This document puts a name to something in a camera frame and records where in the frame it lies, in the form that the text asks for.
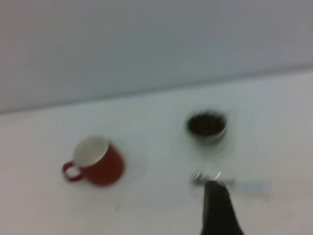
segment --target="white wall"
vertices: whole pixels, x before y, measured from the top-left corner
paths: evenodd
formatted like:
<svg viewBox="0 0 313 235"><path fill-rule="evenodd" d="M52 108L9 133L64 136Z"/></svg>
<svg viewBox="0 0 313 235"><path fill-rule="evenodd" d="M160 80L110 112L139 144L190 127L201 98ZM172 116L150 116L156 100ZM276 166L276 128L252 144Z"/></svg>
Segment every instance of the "white wall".
<svg viewBox="0 0 313 235"><path fill-rule="evenodd" d="M311 0L2 0L0 111L313 63Z"/></svg>

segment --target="mug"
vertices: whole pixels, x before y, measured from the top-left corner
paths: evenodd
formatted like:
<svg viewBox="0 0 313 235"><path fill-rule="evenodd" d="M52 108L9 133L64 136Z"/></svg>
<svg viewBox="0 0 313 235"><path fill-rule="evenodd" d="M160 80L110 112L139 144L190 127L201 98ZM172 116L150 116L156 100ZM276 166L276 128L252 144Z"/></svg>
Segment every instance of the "mug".
<svg viewBox="0 0 313 235"><path fill-rule="evenodd" d="M71 177L67 170L77 167L80 174ZM124 161L120 154L103 137L89 137L81 141L74 150L73 160L63 165L63 175L70 181L87 179L95 185L111 185L124 172Z"/></svg>

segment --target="metal utensil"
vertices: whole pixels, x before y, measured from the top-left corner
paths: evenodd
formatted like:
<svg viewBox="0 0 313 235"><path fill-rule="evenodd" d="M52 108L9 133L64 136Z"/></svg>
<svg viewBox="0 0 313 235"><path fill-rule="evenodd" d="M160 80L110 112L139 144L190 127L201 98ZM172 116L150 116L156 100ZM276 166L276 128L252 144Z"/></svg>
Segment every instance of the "metal utensil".
<svg viewBox="0 0 313 235"><path fill-rule="evenodd" d="M198 172L192 176L192 183L196 186L203 186L207 181L217 180L220 173L215 179L210 177L208 174ZM255 192L265 192L268 191L270 185L266 182L256 182L256 181L236 181L234 179L219 179L218 181L224 183L227 187L240 189L240 190L249 190Z"/></svg>

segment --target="mug rim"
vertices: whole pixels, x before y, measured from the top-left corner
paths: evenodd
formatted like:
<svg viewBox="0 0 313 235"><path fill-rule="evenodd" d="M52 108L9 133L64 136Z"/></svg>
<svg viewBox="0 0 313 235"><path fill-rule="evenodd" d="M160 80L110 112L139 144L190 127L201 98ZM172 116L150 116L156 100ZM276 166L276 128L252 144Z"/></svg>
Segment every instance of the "mug rim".
<svg viewBox="0 0 313 235"><path fill-rule="evenodd" d="M92 142L96 142L102 149L100 149L95 156L88 158L88 156L86 156L86 152ZM78 167L88 167L94 165L104 157L109 149L109 146L110 141L102 136L90 136L85 138L75 147L73 152L73 162Z"/></svg>

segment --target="table surface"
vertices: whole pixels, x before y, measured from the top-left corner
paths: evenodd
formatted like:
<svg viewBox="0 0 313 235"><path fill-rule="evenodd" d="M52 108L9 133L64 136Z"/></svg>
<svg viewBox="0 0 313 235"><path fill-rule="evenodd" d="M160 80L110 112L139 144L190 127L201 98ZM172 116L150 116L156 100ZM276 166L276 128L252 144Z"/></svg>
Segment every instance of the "table surface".
<svg viewBox="0 0 313 235"><path fill-rule="evenodd" d="M3 235L191 235L201 230L204 171L270 182L270 192L232 191L251 235L312 234L313 71L0 116ZM184 129L199 109L229 115L221 144ZM61 166L91 135L111 139L127 169L108 188L66 182Z"/></svg>

